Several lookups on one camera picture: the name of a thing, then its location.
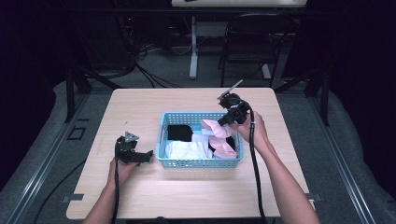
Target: desk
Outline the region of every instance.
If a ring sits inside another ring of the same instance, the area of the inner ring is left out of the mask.
[[[306,0],[197,0],[186,2],[172,0],[172,7],[305,7]],[[198,50],[196,48],[196,20],[191,18],[191,65],[190,78],[197,78]]]
[[[114,157],[114,145],[125,131],[140,137],[136,151],[156,146],[160,120],[166,111],[225,112],[217,98],[226,89],[119,89],[113,92],[75,189],[81,201],[71,201],[67,217],[83,219],[99,198]],[[269,138],[304,192],[308,187],[290,140],[274,91],[268,88],[233,90],[265,118]],[[118,218],[259,217],[257,189],[248,143],[236,168],[168,168],[153,156],[123,185]],[[265,215],[279,211],[266,166],[257,154]]]

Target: blue basket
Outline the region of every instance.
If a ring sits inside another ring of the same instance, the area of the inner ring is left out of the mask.
[[[165,112],[161,118],[159,130],[156,158],[165,168],[234,168],[237,163],[244,157],[243,139],[239,133],[233,135],[235,141],[235,159],[201,159],[201,160],[174,160],[168,159],[165,153],[167,144],[170,143],[168,138],[168,125],[185,124],[192,128],[194,133],[201,133],[201,119],[219,120],[225,115],[224,112]]]

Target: dark background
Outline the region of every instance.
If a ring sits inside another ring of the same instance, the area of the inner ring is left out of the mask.
[[[94,2],[111,6],[105,0]],[[1,4],[2,188],[49,117],[55,103],[52,88],[65,81],[70,63],[92,67],[92,62],[98,61],[92,55],[101,53],[103,57],[106,54],[119,55],[118,58],[102,57],[99,60],[102,62],[128,65],[129,61],[120,36],[114,35],[117,31],[114,18],[102,18],[101,25],[92,27],[97,35],[85,36],[97,41],[99,48],[92,53],[69,19],[54,15],[49,18],[40,12],[35,1],[2,1]],[[375,2],[369,7],[365,4],[362,1],[348,2],[347,5],[344,1],[309,1],[307,10],[312,11],[346,8],[352,12],[362,11],[354,14],[356,17],[353,18],[302,20],[284,77],[296,77],[320,66],[328,58],[332,43],[340,40],[337,37],[345,37],[341,38],[343,47],[336,51],[329,69],[331,90],[355,124],[364,160],[377,182],[396,197],[396,40],[392,36],[396,34],[396,26],[393,25],[396,13],[391,3]],[[350,20],[352,25],[346,28]],[[84,21],[90,23],[89,17],[79,20]],[[168,36],[163,37],[157,41],[163,41],[159,44],[166,47]],[[115,47],[102,45],[101,41],[113,42]]]

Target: chair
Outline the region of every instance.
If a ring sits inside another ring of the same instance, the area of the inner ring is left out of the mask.
[[[257,63],[259,69],[274,64],[269,87],[272,87],[277,61],[284,37],[291,31],[293,21],[280,14],[245,13],[228,22],[219,60],[221,87],[224,85],[227,63]]]

